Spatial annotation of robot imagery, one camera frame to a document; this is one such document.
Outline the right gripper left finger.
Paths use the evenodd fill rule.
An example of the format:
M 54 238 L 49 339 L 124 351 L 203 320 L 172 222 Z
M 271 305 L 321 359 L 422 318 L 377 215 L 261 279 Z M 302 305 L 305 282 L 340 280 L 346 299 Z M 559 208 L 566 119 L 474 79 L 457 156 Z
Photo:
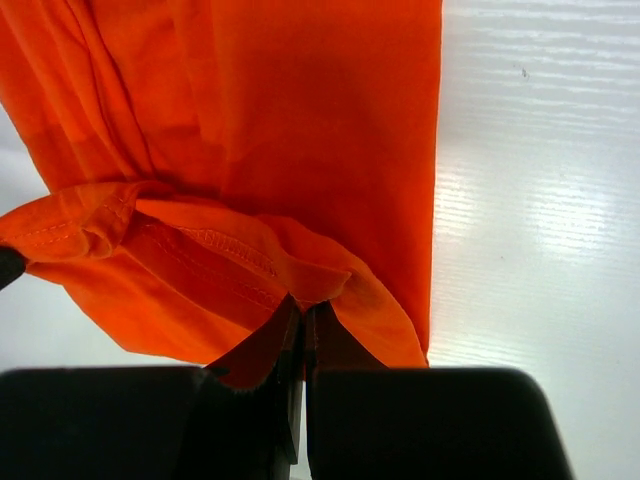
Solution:
M 298 463 L 301 313 L 287 294 L 271 317 L 207 371 L 218 396 L 216 425 L 251 468 Z

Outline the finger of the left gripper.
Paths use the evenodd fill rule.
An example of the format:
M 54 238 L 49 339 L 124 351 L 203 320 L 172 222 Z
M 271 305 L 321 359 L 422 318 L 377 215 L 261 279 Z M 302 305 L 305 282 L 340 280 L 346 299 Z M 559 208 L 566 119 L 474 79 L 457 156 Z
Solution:
M 10 247 L 0 248 L 0 289 L 3 290 L 25 273 L 25 258 Z

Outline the orange t shirt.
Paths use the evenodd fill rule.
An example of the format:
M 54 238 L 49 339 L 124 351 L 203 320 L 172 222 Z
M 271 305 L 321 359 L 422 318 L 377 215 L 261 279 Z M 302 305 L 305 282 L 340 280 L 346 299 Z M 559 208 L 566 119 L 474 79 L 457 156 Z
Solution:
M 207 364 L 291 296 L 427 366 L 438 1 L 5 1 L 1 103 L 47 194 L 27 272 Z

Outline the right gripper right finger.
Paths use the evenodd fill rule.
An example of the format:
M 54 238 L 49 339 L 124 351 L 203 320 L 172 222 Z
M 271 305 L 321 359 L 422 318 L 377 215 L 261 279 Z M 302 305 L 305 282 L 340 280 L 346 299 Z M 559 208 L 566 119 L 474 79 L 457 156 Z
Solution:
M 305 313 L 306 440 L 313 479 L 319 479 L 316 468 L 316 375 L 332 369 L 368 371 L 384 370 L 386 366 L 341 324 L 332 304 L 322 302 Z

